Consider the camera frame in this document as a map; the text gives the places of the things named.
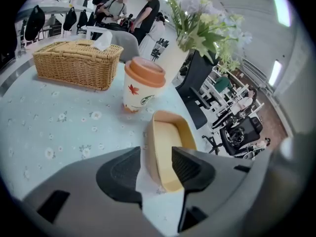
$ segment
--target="white vase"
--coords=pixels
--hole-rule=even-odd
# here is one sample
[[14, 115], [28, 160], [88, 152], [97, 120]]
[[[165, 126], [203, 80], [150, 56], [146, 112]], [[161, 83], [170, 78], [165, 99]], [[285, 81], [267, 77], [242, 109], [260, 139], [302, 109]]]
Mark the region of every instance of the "white vase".
[[171, 84], [172, 80], [175, 78], [187, 58], [188, 53], [189, 51], [182, 51], [179, 48], [177, 41], [174, 41], [163, 51], [160, 58], [155, 61], [155, 63], [161, 66], [166, 72], [166, 83], [164, 87], [161, 88], [160, 93]]

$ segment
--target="maple leaf print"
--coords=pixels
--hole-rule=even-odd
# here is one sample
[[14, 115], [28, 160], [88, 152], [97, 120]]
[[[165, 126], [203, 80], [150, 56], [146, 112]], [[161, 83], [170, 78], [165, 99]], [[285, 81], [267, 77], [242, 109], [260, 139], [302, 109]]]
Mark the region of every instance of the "maple leaf print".
[[137, 92], [139, 91], [139, 88], [134, 88], [133, 85], [130, 85], [128, 88], [130, 89], [133, 95], [138, 95]]

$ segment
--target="flower bouquet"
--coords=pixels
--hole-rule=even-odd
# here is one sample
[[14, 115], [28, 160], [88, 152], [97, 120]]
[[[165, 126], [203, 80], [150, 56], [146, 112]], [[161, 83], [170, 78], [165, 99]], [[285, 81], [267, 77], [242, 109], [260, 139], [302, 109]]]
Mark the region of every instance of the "flower bouquet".
[[177, 45], [183, 51], [196, 49], [213, 63], [209, 51], [220, 57], [220, 70], [240, 66], [232, 54], [251, 42], [251, 34], [241, 31], [243, 17], [213, 7], [209, 0], [167, 0], [176, 29]]

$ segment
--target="chair armrest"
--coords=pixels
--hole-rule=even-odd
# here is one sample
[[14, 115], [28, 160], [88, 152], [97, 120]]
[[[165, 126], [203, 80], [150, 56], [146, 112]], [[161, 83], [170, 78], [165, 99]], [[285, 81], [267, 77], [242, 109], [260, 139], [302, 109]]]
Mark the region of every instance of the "chair armrest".
[[204, 108], [207, 110], [211, 109], [210, 105], [202, 98], [202, 96], [192, 87], [190, 87], [191, 92], [193, 93], [194, 97], [202, 104]]

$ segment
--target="tissue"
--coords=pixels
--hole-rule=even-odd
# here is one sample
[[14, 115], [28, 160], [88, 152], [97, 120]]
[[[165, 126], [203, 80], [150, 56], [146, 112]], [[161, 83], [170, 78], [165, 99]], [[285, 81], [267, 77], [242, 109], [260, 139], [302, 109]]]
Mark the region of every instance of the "tissue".
[[91, 46], [104, 51], [111, 45], [112, 33], [110, 31], [104, 32]]

